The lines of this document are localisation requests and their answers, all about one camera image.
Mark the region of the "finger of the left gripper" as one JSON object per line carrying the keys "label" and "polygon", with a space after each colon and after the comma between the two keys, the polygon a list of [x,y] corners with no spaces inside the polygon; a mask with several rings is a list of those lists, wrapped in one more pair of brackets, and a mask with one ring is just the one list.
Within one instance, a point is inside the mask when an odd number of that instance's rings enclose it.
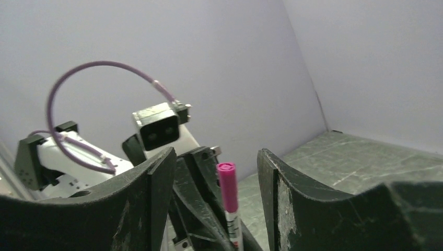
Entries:
{"label": "finger of the left gripper", "polygon": [[216,164],[209,152],[189,152],[177,158],[173,201],[194,250],[234,250],[227,234]]}

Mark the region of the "white pen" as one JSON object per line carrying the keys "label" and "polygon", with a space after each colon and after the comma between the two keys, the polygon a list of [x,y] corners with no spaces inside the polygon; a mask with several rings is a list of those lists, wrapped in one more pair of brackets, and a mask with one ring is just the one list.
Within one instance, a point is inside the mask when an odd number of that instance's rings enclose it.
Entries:
{"label": "white pen", "polygon": [[243,251],[244,247],[239,209],[235,213],[228,213],[225,211],[225,218],[227,221],[228,237],[231,243],[235,247],[235,250]]}

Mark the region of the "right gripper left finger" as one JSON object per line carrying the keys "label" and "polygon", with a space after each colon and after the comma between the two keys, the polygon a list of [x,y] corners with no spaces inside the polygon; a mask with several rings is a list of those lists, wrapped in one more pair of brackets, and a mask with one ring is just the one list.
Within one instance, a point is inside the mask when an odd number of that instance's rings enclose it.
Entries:
{"label": "right gripper left finger", "polygon": [[72,198],[1,197],[1,250],[160,250],[173,148]]}

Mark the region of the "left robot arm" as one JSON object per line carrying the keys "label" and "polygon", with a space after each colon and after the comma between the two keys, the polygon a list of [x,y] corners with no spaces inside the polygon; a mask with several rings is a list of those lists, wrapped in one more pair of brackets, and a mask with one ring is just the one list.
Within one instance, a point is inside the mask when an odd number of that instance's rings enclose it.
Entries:
{"label": "left robot arm", "polygon": [[210,250],[234,250],[216,185],[216,157],[185,126],[180,138],[146,156],[135,136],[116,174],[78,166],[54,141],[19,143],[15,169],[42,200],[2,200],[2,250],[160,250],[167,214],[189,239]]}

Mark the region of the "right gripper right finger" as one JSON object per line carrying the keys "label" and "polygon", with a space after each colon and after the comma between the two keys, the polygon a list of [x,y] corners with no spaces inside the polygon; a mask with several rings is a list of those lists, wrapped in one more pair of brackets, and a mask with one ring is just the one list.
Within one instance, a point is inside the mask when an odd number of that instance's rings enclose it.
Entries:
{"label": "right gripper right finger", "polygon": [[271,250],[442,250],[442,182],[384,182],[352,195],[257,155]]}

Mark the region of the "magenta pen cap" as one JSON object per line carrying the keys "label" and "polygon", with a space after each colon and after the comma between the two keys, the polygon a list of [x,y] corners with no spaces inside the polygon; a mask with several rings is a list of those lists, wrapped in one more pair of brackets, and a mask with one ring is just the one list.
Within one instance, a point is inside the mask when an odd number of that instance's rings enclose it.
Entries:
{"label": "magenta pen cap", "polygon": [[239,208],[236,165],[235,163],[219,163],[216,169],[225,211],[235,213]]}

